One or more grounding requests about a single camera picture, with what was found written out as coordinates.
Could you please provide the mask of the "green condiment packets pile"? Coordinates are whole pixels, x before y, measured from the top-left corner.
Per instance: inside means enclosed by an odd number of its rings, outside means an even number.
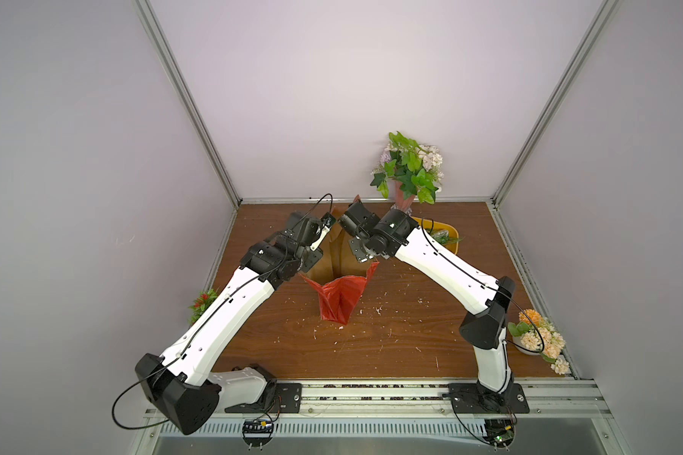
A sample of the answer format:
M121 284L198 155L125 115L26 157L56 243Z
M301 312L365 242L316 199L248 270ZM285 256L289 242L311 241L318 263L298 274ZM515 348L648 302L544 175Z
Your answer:
M447 229L432 229L430 235L442 246L455 245L460 242L460 238L456 235L451 235Z

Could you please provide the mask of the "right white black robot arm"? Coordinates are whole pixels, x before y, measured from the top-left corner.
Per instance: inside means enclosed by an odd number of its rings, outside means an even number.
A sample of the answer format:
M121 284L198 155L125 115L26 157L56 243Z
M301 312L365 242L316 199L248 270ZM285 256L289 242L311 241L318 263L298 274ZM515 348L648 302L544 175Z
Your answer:
M352 237L352 251L360 261L396 258L415 267L462 304L467 315L459 333L474 347L476 389L499 402L511 400L514 376L508 364L506 337L514 281L497 279L469 265L401 210L389 210L379 217L358 201L343 213L340 224Z

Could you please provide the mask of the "yellow plastic tray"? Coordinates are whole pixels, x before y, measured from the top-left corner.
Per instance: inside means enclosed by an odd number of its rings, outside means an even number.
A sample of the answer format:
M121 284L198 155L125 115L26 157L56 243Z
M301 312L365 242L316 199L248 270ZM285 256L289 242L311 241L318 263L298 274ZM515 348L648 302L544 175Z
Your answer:
M414 220L432 237L438 244L447 248L453 254L458 252L458 243L462 240L457 229L449 224L436 222L431 219L414 217Z

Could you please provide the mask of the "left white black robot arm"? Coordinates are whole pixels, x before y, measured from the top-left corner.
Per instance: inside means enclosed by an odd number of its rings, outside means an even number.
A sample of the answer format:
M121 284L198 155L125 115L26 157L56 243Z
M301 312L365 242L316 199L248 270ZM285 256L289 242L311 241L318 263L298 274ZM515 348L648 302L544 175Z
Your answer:
M334 224L330 212L322 218L294 212L284 229L248 249L229 282L182 337L161 355L146 354L138 361L136 384L165 422L189 435L219 405L267 409L264 399L275 379L264 369L213 373L212 366L262 303L320 261L319 246Z

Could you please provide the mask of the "red brown paper bag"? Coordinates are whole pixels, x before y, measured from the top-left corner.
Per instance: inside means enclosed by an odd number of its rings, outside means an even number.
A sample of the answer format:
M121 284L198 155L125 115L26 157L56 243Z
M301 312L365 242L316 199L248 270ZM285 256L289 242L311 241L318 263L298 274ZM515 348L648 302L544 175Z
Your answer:
M362 298L379 261L359 263L349 241L351 237L337 223L320 245L323 257L314 267L302 273L302 278L317 293L323 320L343 326Z

